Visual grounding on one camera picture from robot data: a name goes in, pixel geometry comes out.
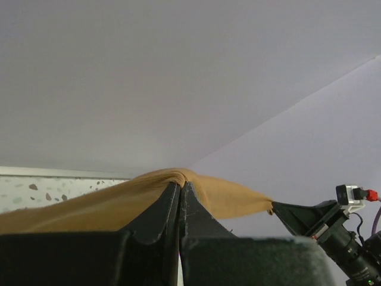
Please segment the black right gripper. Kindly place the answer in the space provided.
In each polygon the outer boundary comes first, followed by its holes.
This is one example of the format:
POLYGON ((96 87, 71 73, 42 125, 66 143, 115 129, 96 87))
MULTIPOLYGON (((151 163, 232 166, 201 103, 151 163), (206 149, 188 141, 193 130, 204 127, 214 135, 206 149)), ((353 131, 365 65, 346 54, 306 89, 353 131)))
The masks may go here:
POLYGON ((295 236, 312 237, 346 274, 346 285, 380 285, 380 232, 368 239, 361 226, 349 231, 344 223, 352 215, 335 200, 315 206, 272 202, 272 211, 295 236))

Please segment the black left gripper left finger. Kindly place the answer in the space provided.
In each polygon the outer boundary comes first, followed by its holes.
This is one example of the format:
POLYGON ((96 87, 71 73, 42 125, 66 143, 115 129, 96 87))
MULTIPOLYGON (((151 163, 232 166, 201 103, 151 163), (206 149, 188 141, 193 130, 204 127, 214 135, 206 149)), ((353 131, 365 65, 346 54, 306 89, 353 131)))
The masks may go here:
POLYGON ((118 231, 1 237, 2 285, 176 285, 180 187, 118 231))

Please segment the tan tank top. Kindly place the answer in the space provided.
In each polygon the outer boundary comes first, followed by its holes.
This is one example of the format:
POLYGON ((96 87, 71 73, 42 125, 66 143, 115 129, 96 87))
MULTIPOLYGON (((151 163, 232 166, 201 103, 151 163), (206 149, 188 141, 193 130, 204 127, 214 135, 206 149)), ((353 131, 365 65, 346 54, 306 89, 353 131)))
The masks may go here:
POLYGON ((216 218, 273 214, 273 200, 243 185, 188 169, 161 169, 46 207, 1 214, 1 233, 116 231, 158 200, 170 183, 193 184, 199 202, 216 218))

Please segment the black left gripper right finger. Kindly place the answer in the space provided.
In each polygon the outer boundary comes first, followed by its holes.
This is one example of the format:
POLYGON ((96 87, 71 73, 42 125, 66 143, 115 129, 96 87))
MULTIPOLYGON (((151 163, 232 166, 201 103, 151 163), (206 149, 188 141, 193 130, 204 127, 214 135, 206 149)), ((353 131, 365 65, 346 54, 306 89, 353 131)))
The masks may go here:
POLYGON ((323 251, 307 238, 239 238, 200 203, 188 182, 180 199, 185 285, 334 285, 323 251))

